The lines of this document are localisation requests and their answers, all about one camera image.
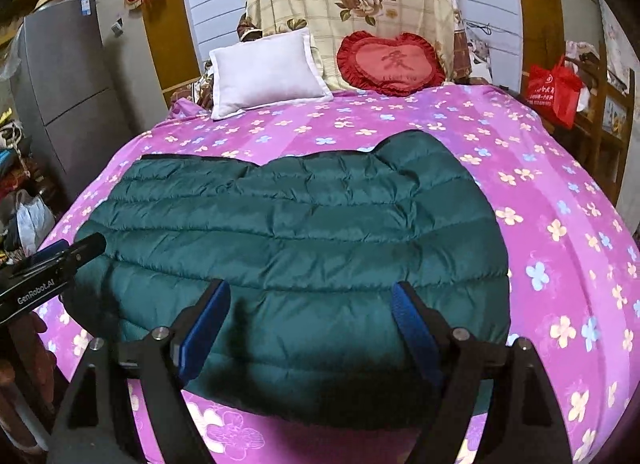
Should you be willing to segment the clutter pile of clothes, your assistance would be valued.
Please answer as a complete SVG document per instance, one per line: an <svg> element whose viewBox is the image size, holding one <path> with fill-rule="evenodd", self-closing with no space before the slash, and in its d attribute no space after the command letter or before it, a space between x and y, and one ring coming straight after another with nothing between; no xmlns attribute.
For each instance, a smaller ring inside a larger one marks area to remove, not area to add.
<svg viewBox="0 0 640 464"><path fill-rule="evenodd" d="M1 112L1 266L27 256L21 247L15 217L15 194L24 189L46 203L48 180L30 154L30 140L11 107Z"/></svg>

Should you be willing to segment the white plastic bag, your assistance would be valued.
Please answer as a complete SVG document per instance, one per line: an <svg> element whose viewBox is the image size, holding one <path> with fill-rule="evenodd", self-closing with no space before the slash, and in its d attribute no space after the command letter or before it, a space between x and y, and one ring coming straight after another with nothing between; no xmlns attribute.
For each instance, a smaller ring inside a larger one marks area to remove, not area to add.
<svg viewBox="0 0 640 464"><path fill-rule="evenodd" d="M21 189L15 194L15 217L24 254L35 254L55 225L54 215L40 195Z"/></svg>

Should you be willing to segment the white pillow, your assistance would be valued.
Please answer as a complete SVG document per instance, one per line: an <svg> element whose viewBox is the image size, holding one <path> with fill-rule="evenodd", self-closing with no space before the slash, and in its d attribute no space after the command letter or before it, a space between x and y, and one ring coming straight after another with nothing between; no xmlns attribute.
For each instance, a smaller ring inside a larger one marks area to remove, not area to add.
<svg viewBox="0 0 640 464"><path fill-rule="evenodd" d="M314 62L306 28L219 47L209 52L209 59L214 120L260 107L333 98Z"/></svg>

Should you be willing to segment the brown floral quilt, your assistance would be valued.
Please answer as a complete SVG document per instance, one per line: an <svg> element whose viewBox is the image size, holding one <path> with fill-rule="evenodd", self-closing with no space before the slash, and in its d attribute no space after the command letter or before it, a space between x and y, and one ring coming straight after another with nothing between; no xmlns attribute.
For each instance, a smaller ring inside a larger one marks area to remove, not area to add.
<svg viewBox="0 0 640 464"><path fill-rule="evenodd" d="M180 85L171 94L169 112L171 114L188 113L193 106L212 111L213 87L213 64L207 59L204 62L203 74L199 78Z"/></svg>

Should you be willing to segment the pink floral bedsheet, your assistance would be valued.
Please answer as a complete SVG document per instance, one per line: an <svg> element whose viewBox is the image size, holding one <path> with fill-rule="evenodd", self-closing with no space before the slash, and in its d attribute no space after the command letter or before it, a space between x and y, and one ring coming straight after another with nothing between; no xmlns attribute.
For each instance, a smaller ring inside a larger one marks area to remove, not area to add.
<svg viewBox="0 0 640 464"><path fill-rule="evenodd" d="M544 362L573 458L593 463L639 380L639 251L600 186L538 117L489 86L449 85L407 98L342 93L215 122L186 102L123 146L64 214L53 239L73 239L129 165L146 153L265 163L331 149L367 151L416 128L440 140L495 209L509 251L512 337Z"/></svg>

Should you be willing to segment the dark green puffer jacket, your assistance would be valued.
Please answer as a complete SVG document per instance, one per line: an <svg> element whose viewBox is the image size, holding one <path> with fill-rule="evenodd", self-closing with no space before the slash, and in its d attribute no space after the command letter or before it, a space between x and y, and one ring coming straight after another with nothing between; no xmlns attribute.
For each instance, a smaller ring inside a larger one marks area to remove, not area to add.
<svg viewBox="0 0 640 464"><path fill-rule="evenodd" d="M146 155L79 229L104 253L64 308L110 341L169 325L216 279L231 307L190 392L232 408L347 428L408 427L432 393L396 328L410 283L453 327L503 343L508 252L484 193L437 139L265 165Z"/></svg>

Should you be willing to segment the red shopping bag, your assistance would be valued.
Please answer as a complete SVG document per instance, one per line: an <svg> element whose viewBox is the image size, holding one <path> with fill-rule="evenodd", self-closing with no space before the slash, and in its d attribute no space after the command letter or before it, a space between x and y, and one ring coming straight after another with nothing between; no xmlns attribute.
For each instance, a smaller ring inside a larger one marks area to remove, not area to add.
<svg viewBox="0 0 640 464"><path fill-rule="evenodd" d="M532 65L526 87L525 99L544 120L553 126L571 129L575 116L582 80L565 65L565 57L551 68Z"/></svg>

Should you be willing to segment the red heart cushion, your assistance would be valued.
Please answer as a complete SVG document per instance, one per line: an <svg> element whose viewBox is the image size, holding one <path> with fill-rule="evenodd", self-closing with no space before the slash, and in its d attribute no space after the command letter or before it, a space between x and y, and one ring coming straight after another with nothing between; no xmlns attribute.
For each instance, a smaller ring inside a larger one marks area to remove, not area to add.
<svg viewBox="0 0 640 464"><path fill-rule="evenodd" d="M419 35L384 39L366 31L346 36L336 53L345 82L385 96L410 96L446 80L435 48Z"/></svg>

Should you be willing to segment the wooden shelf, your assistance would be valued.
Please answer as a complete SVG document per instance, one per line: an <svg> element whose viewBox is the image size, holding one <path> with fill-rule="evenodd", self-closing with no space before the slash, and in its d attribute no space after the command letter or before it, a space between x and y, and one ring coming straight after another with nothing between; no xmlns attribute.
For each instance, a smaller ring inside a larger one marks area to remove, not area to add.
<svg viewBox="0 0 640 464"><path fill-rule="evenodd" d="M588 82L588 107L576 113L572 136L577 159L600 186L608 201L616 205L622 189L634 124L634 70L627 81L608 70L608 52L599 44L599 54L580 54L570 59Z"/></svg>

